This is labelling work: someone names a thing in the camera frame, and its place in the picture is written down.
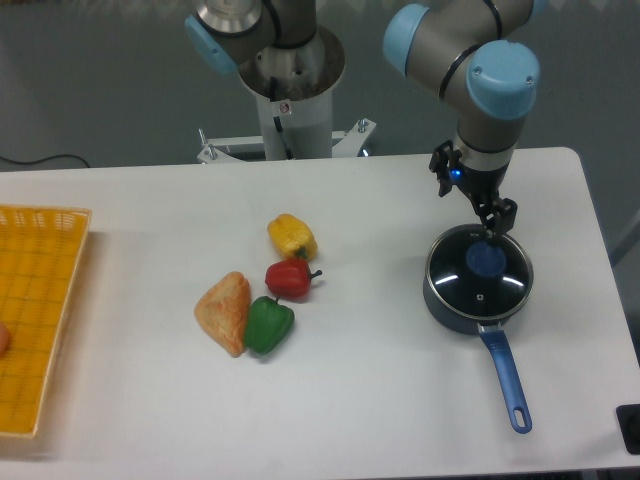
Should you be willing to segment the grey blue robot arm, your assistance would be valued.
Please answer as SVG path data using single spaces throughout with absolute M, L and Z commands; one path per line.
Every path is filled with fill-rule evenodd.
M 499 187 L 537 94 L 539 62 L 508 35 L 540 1 L 449 1 L 401 8 L 383 36 L 385 59 L 458 113 L 453 140 L 429 168 L 441 194 L 460 190 L 486 230 L 507 233 L 517 206 Z M 185 29 L 213 70 L 237 74 L 253 94 L 270 160 L 326 158 L 332 93 L 346 65 L 339 39 L 312 1 L 198 1 Z

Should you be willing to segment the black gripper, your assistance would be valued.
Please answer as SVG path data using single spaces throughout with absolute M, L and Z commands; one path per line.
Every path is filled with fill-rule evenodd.
M 517 203 L 501 198 L 499 188 L 508 164 L 492 170 L 477 170 L 459 161 L 461 151 L 451 140 L 440 144 L 432 152 L 429 170 L 437 177 L 438 195 L 444 197 L 454 185 L 471 202 L 484 228 L 493 236 L 504 236 L 514 226 Z

